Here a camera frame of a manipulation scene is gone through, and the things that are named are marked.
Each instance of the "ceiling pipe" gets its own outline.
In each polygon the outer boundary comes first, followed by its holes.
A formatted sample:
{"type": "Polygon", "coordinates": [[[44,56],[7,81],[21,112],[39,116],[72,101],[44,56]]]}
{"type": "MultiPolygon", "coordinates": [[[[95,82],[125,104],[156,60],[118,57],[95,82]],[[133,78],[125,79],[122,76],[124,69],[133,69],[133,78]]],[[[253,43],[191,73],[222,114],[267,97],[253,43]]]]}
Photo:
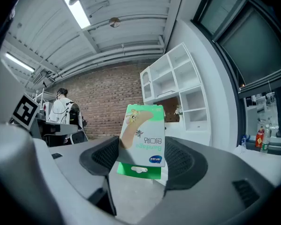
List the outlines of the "ceiling pipe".
{"type": "MultiPolygon", "coordinates": [[[[118,17],[121,21],[129,21],[129,20],[139,20],[139,19],[164,19],[168,18],[168,15],[159,15],[159,14],[139,14],[139,15],[128,15],[128,16],[120,16],[118,17]]],[[[82,29],[87,31],[96,30],[99,27],[108,25],[109,26],[109,19],[103,22],[98,22],[95,24],[91,24],[90,26],[82,29]]]]}
{"type": "MultiPolygon", "coordinates": [[[[84,72],[87,72],[89,70],[92,70],[92,69],[95,69],[95,68],[100,68],[100,67],[104,67],[104,66],[107,66],[107,65],[111,65],[111,64],[116,64],[116,63],[120,63],[120,62],[127,62],[127,61],[132,61],[132,60],[146,60],[146,59],[158,59],[162,56],[162,54],[145,54],[145,55],[135,55],[135,56],[129,56],[129,57],[121,57],[121,58],[116,58],[116,59],[111,59],[111,60],[108,60],[108,61],[104,61],[104,62],[101,62],[101,63],[97,63],[97,64],[94,64],[92,66],[89,66],[89,67],[86,67],[86,68],[83,68],[81,70],[78,70],[74,73],[71,73],[65,77],[62,77],[61,79],[58,79],[58,82],[61,82],[67,78],[70,78],[72,76],[75,76],[79,73],[84,73],[84,72]]],[[[47,85],[47,87],[51,87],[55,84],[55,82],[52,82],[50,83],[49,85],[47,85]]]]}
{"type": "MultiPolygon", "coordinates": [[[[125,53],[125,56],[134,56],[134,55],[141,55],[141,54],[162,54],[162,53],[163,53],[163,50],[144,50],[144,51],[127,52],[127,53],[125,53]]],[[[64,78],[67,75],[70,75],[70,74],[72,74],[72,73],[74,73],[74,72],[76,72],[80,69],[89,67],[90,65],[97,64],[99,62],[103,62],[103,61],[106,61],[106,60],[111,60],[111,59],[114,59],[114,58],[119,58],[119,57],[123,57],[123,54],[115,54],[115,55],[111,55],[109,57],[104,57],[104,58],[93,60],[93,61],[91,61],[90,63],[87,63],[87,64],[82,64],[82,65],[80,65],[78,67],[75,67],[74,69],[66,72],[65,74],[63,74],[63,76],[57,77],[55,79],[55,81],[57,82],[61,78],[64,78]]]]}
{"type": "Polygon", "coordinates": [[[108,56],[108,55],[112,55],[112,54],[116,54],[116,53],[123,53],[123,52],[136,51],[136,50],[142,50],[142,49],[158,49],[158,48],[164,49],[163,38],[161,36],[158,36],[158,39],[159,39],[159,42],[160,42],[159,45],[131,46],[131,47],[117,48],[117,49],[113,49],[113,50],[110,50],[110,51],[98,53],[94,56],[84,58],[84,59],[64,68],[63,70],[59,71],[57,74],[52,75],[50,77],[56,78],[56,77],[60,76],[61,74],[65,73],[66,71],[68,71],[68,70],[70,70],[70,69],[72,69],[72,68],[74,68],[74,67],[76,67],[76,66],[78,66],[82,63],[89,62],[89,61],[92,61],[94,59],[101,58],[101,57],[108,56]]]}

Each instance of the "white shelf unit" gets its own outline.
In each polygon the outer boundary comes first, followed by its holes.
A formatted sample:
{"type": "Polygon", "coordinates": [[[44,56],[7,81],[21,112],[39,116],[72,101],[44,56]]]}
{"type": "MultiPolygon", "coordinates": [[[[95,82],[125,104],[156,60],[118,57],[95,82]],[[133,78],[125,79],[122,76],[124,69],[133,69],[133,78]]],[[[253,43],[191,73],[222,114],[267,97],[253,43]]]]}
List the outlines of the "white shelf unit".
{"type": "Polygon", "coordinates": [[[173,48],[168,52],[168,55],[173,69],[179,67],[182,64],[185,64],[191,59],[183,44],[180,44],[177,47],[173,48]]]}
{"type": "Polygon", "coordinates": [[[208,118],[202,86],[179,93],[186,131],[208,131],[208,118]]]}
{"type": "Polygon", "coordinates": [[[169,60],[166,56],[162,56],[150,66],[150,72],[153,81],[171,71],[169,60]]]}
{"type": "Polygon", "coordinates": [[[200,79],[197,76],[191,60],[174,68],[174,73],[180,91],[200,85],[200,79]]]}
{"type": "Polygon", "coordinates": [[[184,127],[171,126],[171,136],[194,138],[194,142],[208,145],[211,134],[204,85],[194,59],[183,43],[146,68],[140,78],[146,104],[180,98],[184,127]]]}

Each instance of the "black window frame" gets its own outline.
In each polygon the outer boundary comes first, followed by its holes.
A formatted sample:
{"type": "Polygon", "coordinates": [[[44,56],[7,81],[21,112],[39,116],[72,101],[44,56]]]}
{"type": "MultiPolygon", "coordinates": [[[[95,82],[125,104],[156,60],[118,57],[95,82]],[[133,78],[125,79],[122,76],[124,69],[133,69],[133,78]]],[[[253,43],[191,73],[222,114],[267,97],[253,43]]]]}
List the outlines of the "black window frame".
{"type": "Polygon", "coordinates": [[[204,36],[212,44],[213,48],[216,50],[217,54],[221,58],[225,69],[228,73],[231,85],[234,91],[234,96],[237,105],[237,119],[238,119],[238,140],[237,145],[240,143],[242,135],[246,132],[246,117],[245,117],[245,104],[244,98],[258,93],[264,92],[268,89],[269,85],[271,89],[275,89],[281,86],[281,70],[276,71],[264,78],[254,81],[250,84],[245,84],[245,86],[240,86],[240,76],[241,73],[235,72],[237,68],[233,60],[225,52],[225,49],[218,43],[220,38],[225,35],[225,32],[230,26],[233,26],[233,22],[239,19],[238,15],[240,12],[249,4],[252,6],[270,25],[276,34],[277,38],[281,43],[281,24],[276,18],[273,10],[271,10],[265,3],[261,0],[237,0],[236,4],[233,6],[231,11],[228,13],[227,17],[224,19],[222,24],[217,28],[217,30],[212,35],[200,22],[204,17],[204,14],[210,4],[211,0],[201,0],[197,12],[191,22],[204,34],[204,36]]]}

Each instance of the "shelf compartment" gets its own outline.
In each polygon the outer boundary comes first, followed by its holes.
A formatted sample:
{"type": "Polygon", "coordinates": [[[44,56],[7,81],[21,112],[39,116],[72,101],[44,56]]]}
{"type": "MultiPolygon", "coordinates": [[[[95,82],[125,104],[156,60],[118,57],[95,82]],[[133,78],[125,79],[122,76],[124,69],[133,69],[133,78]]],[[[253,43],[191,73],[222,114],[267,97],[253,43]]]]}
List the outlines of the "shelf compartment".
{"type": "Polygon", "coordinates": [[[187,131],[208,130],[206,109],[184,112],[184,120],[187,131]]]}
{"type": "Polygon", "coordinates": [[[144,86],[144,94],[145,94],[145,99],[150,98],[152,96],[150,84],[144,86]]]}
{"type": "Polygon", "coordinates": [[[190,57],[188,56],[187,51],[185,50],[183,44],[179,45],[175,49],[169,52],[169,58],[173,69],[179,67],[183,63],[187,62],[190,57]]]}
{"type": "Polygon", "coordinates": [[[191,60],[175,68],[174,73],[179,90],[185,90],[200,85],[200,80],[191,60]]]}
{"type": "Polygon", "coordinates": [[[177,92],[172,71],[153,81],[155,98],[161,98],[171,93],[177,92]]]}
{"type": "Polygon", "coordinates": [[[166,81],[166,80],[171,79],[171,77],[173,77],[172,71],[168,70],[168,71],[165,71],[163,74],[160,74],[159,77],[155,78],[153,80],[153,82],[160,83],[162,81],[166,81]]]}
{"type": "Polygon", "coordinates": [[[196,109],[185,110],[183,112],[186,113],[186,112],[193,112],[193,111],[204,110],[204,109],[206,109],[206,108],[205,107],[200,107],[200,108],[196,108],[196,109]]]}
{"type": "Polygon", "coordinates": [[[163,56],[150,66],[152,80],[171,71],[167,56],[163,56]]]}
{"type": "Polygon", "coordinates": [[[144,83],[144,86],[150,81],[148,72],[144,72],[144,74],[142,75],[142,81],[144,83]]]}
{"type": "Polygon", "coordinates": [[[155,101],[158,102],[158,101],[166,100],[168,98],[176,97],[177,95],[178,95],[178,92],[168,91],[168,92],[165,92],[163,94],[156,96],[155,101]]]}
{"type": "Polygon", "coordinates": [[[180,92],[180,98],[184,111],[206,107],[201,86],[180,92]]]}

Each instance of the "plastic bottle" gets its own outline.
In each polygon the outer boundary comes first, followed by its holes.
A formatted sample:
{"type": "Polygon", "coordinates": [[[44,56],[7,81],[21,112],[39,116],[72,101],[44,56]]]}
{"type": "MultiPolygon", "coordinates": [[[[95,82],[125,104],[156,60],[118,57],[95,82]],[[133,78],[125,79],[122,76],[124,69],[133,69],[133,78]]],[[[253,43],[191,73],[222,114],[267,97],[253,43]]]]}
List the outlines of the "plastic bottle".
{"type": "Polygon", "coordinates": [[[267,148],[270,144],[270,139],[271,139],[271,129],[270,129],[269,125],[266,124],[266,129],[264,132],[264,137],[262,140],[262,147],[261,147],[260,151],[267,151],[267,148]]]}
{"type": "Polygon", "coordinates": [[[266,124],[269,125],[270,131],[271,131],[271,136],[272,136],[272,122],[271,122],[271,118],[270,117],[267,118],[267,123],[266,124]]]}
{"type": "Polygon", "coordinates": [[[259,129],[257,135],[256,135],[256,141],[255,141],[255,147],[261,148],[262,147],[262,140],[264,136],[264,129],[263,126],[259,129]]]}
{"type": "Polygon", "coordinates": [[[247,147],[245,145],[245,141],[246,141],[246,138],[245,138],[245,135],[243,135],[241,153],[243,153],[247,150],[247,147]]]}

